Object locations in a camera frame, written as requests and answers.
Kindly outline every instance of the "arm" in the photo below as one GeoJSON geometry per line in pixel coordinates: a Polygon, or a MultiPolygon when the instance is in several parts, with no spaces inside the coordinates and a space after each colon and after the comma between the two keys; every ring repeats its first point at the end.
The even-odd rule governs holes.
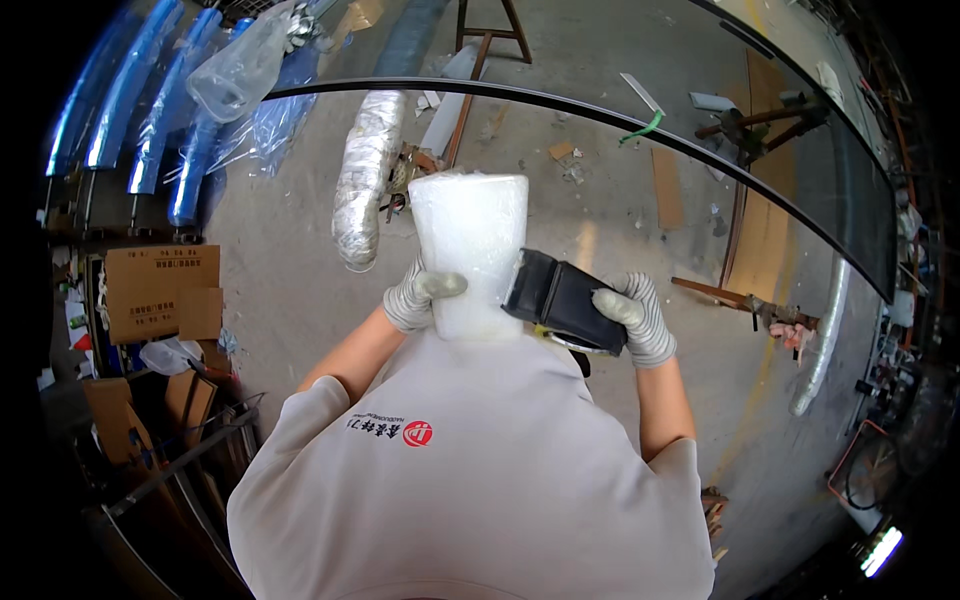
{"type": "Polygon", "coordinates": [[[637,369],[636,393],[640,396],[640,455],[644,461],[649,463],[677,440],[697,438],[676,356],[659,367],[637,369]]]}
{"type": "Polygon", "coordinates": [[[465,290],[467,280],[462,275],[428,273],[417,254],[403,280],[383,294],[383,303],[310,370],[297,391],[309,390],[317,379],[333,375],[347,390],[350,404],[355,404],[407,334],[433,324],[432,300],[465,290]]]}
{"type": "Polygon", "coordinates": [[[297,391],[309,390],[317,379],[333,375],[347,390],[350,404],[355,404],[406,337],[390,323],[381,304],[310,370],[297,391]]]}
{"type": "Polygon", "coordinates": [[[693,414],[686,401],[677,340],[667,330],[654,283],[646,274],[615,278],[612,290],[596,290],[593,305],[627,328],[627,350],[636,367],[640,398],[640,454],[649,463],[683,438],[695,439],[693,414]]]}

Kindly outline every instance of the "green string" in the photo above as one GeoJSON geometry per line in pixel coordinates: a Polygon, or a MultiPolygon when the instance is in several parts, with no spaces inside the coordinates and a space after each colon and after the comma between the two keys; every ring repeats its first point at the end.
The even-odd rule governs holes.
{"type": "Polygon", "coordinates": [[[646,135],[647,133],[653,131],[654,129],[657,128],[657,125],[660,124],[660,120],[662,118],[663,118],[663,111],[658,110],[657,112],[654,113],[654,118],[653,120],[650,121],[650,125],[646,126],[645,128],[643,128],[638,132],[633,132],[633,133],[630,133],[629,135],[624,135],[623,137],[620,138],[620,143],[623,144],[623,142],[627,141],[632,137],[640,137],[641,135],[646,135]]]}

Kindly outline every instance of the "white work glove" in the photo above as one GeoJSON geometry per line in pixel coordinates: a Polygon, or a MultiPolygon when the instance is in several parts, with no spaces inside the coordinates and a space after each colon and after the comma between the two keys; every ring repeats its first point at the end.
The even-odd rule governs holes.
{"type": "Polygon", "coordinates": [[[459,273],[427,273],[418,252],[403,280],[383,293],[383,311],[399,331],[413,333],[433,324],[431,300],[460,296],[466,290],[467,278],[459,273]]]}
{"type": "Polygon", "coordinates": [[[677,340],[666,329],[653,279],[645,273],[611,277],[610,286],[620,292],[593,291],[593,305],[604,317],[627,328],[627,350],[638,369],[659,367],[677,351],[677,340]]]}

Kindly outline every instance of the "white t-shirt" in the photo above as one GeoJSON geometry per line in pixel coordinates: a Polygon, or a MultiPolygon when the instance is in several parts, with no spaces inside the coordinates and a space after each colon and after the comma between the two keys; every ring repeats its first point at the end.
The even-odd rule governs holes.
{"type": "Polygon", "coordinates": [[[329,376],[287,399],[230,546],[261,600],[706,598],[696,464],[692,440],[644,463],[534,338],[427,332],[352,408],[329,376]]]}

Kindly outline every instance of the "red logo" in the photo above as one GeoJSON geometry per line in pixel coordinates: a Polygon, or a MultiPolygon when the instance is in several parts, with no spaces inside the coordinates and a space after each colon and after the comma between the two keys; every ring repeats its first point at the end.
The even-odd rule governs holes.
{"type": "Polygon", "coordinates": [[[403,441],[414,448],[426,445],[433,437],[433,427],[425,420],[415,420],[403,428],[403,441]]]}

